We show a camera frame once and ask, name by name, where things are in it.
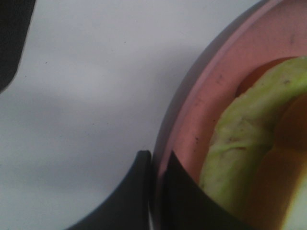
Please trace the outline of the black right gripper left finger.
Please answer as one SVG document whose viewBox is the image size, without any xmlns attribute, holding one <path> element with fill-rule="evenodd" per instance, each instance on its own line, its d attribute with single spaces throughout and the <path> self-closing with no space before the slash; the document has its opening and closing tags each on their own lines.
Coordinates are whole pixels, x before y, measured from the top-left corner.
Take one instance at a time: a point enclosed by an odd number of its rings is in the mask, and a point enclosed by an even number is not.
<svg viewBox="0 0 307 230">
<path fill-rule="evenodd" d="M 70 230 L 148 230 L 151 153 L 141 150 L 112 194 Z"/>
</svg>

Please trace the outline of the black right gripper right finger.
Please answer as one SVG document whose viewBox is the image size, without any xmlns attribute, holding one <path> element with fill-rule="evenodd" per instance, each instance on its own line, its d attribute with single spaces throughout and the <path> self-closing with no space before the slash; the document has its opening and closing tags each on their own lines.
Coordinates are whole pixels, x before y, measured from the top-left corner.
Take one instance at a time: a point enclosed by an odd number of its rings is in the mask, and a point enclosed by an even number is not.
<svg viewBox="0 0 307 230">
<path fill-rule="evenodd" d="M 211 200 L 171 153 L 162 193 L 162 230 L 251 230 Z"/>
</svg>

